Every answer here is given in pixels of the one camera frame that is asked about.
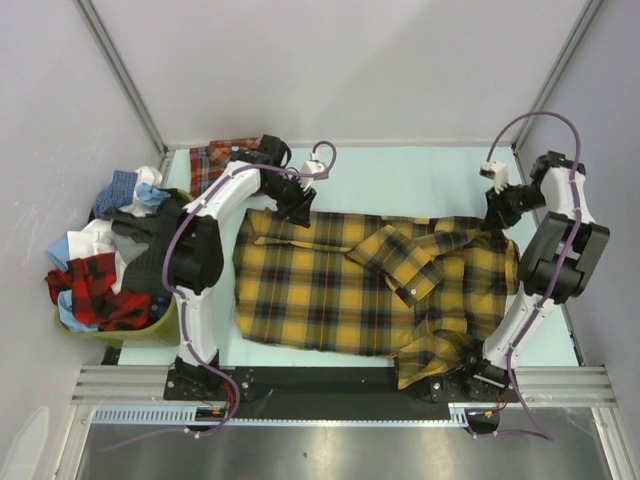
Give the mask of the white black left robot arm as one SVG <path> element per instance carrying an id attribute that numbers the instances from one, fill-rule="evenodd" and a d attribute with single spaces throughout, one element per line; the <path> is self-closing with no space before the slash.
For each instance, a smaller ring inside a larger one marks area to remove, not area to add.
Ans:
<path id="1" fill-rule="evenodd" d="M 222 227 L 249 197 L 262 193 L 274 200 L 278 214 L 303 227 L 310 225 L 316 192 L 331 163 L 323 163 L 313 146 L 300 168 L 291 168 L 289 146 L 265 135 L 254 148 L 232 147 L 221 175 L 188 203 L 173 221 L 161 280 L 178 308 L 180 346 L 170 366 L 163 397 L 169 401 L 207 400 L 232 385 L 219 368 L 219 345 L 207 305 L 225 263 Z"/>

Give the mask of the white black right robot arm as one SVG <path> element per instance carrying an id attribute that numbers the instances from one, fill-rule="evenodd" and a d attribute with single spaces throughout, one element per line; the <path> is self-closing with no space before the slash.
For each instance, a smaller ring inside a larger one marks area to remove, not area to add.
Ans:
<path id="1" fill-rule="evenodd" d="M 513 376 L 522 348 L 539 325 L 585 290 L 610 238 L 587 207 L 586 169 L 565 155 L 539 157 L 527 185 L 509 185 L 506 168 L 487 162 L 482 176 L 494 182 L 485 194 L 486 230 L 505 230 L 541 207 L 547 212 L 521 256 L 519 289 L 498 328 L 470 356 L 461 375 L 462 394 L 489 401 L 516 385 Z"/>

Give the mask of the yellow plaid long sleeve shirt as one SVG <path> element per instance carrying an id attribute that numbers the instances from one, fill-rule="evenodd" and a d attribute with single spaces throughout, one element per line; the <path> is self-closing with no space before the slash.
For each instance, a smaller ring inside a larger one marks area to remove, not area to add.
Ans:
<path id="1" fill-rule="evenodd" d="M 388 357 L 397 386 L 460 368 L 519 286 L 517 244 L 475 217 L 315 212 L 308 227 L 250 209 L 233 252 L 250 341 Z"/>

